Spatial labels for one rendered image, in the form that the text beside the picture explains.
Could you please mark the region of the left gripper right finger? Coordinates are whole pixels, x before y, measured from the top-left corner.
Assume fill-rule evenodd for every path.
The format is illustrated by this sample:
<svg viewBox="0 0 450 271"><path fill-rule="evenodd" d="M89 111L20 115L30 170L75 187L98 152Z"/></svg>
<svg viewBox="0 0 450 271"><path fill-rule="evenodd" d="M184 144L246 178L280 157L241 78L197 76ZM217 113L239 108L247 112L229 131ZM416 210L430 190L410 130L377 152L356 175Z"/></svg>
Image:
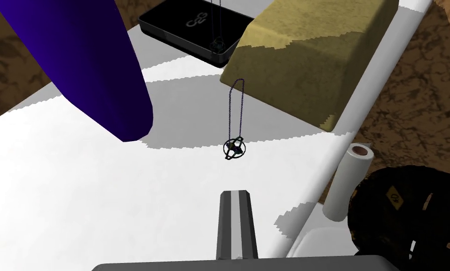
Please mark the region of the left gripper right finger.
<svg viewBox="0 0 450 271"><path fill-rule="evenodd" d="M238 202L239 235L235 249L236 259L258 259L250 194L246 190L236 191Z"/></svg>

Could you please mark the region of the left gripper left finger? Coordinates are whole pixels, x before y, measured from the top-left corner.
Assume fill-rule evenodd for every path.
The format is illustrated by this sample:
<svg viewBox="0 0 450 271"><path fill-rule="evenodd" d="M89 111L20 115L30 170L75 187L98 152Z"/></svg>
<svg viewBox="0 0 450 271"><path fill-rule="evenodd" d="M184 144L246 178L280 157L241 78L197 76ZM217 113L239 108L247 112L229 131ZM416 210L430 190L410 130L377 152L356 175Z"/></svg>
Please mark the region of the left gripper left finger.
<svg viewBox="0 0 450 271"><path fill-rule="evenodd" d="M232 192L223 191L220 195L216 259L229 260L234 253L235 242L232 228Z"/></svg>

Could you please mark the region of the white paper towel roll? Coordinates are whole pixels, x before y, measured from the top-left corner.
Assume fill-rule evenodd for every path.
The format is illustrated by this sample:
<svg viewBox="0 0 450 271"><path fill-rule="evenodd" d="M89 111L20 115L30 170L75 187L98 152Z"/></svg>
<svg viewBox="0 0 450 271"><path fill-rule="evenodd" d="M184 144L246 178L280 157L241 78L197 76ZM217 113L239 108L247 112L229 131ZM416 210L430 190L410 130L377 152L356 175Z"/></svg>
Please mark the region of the white paper towel roll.
<svg viewBox="0 0 450 271"><path fill-rule="evenodd" d="M349 200L365 178L374 153L370 143L351 143L335 172L323 206L323 214L334 222L343 221Z"/></svg>

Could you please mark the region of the white table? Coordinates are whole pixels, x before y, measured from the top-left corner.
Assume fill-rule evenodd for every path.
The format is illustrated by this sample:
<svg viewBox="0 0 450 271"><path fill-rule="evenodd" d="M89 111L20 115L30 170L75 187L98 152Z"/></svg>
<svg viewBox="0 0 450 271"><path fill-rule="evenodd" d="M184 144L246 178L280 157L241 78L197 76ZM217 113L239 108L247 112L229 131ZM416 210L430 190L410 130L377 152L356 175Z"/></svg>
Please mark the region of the white table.
<svg viewBox="0 0 450 271"><path fill-rule="evenodd" d="M288 256L432 0L399 0L331 132L190 56L143 69L154 126L124 143L63 96L0 116L0 271L214 257L220 194L251 195L260 257Z"/></svg>

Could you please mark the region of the black round object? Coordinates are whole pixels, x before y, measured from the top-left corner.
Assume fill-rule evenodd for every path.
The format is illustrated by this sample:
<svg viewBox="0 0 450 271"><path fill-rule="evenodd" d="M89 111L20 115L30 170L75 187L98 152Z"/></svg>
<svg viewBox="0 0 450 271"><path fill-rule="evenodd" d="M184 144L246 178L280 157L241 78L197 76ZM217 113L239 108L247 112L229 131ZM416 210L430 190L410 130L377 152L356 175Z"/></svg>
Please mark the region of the black round object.
<svg viewBox="0 0 450 271"><path fill-rule="evenodd" d="M450 271L450 173L379 169L357 186L347 219L360 255L380 255L400 271Z"/></svg>

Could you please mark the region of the tan rectangular block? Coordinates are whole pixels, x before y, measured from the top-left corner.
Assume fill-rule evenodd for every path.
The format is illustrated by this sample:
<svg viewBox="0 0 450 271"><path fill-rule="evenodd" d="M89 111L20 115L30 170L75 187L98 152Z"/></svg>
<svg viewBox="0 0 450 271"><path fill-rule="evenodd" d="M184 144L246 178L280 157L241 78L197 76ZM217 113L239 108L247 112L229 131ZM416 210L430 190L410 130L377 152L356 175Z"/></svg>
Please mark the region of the tan rectangular block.
<svg viewBox="0 0 450 271"><path fill-rule="evenodd" d="M221 83L331 132L399 0L273 0L245 29Z"/></svg>

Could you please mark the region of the black shallow tray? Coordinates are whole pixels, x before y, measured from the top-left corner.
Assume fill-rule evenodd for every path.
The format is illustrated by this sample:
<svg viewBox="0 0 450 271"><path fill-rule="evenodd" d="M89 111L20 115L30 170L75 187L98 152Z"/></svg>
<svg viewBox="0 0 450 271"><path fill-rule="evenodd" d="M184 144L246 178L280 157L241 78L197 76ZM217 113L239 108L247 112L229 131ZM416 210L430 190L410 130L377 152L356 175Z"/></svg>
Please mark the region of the black shallow tray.
<svg viewBox="0 0 450 271"><path fill-rule="evenodd" d="M138 17L154 39L223 68L253 18L221 5L221 0L164 0Z"/></svg>

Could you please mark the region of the dark blue tall vase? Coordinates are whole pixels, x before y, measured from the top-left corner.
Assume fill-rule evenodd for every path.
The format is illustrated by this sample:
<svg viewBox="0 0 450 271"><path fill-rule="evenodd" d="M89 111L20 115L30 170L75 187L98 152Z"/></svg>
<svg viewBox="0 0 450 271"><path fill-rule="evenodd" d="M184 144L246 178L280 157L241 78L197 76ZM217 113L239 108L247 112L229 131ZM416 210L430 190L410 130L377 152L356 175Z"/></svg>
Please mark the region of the dark blue tall vase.
<svg viewBox="0 0 450 271"><path fill-rule="evenodd" d="M62 95L123 142L153 108L115 0L0 0L0 12Z"/></svg>

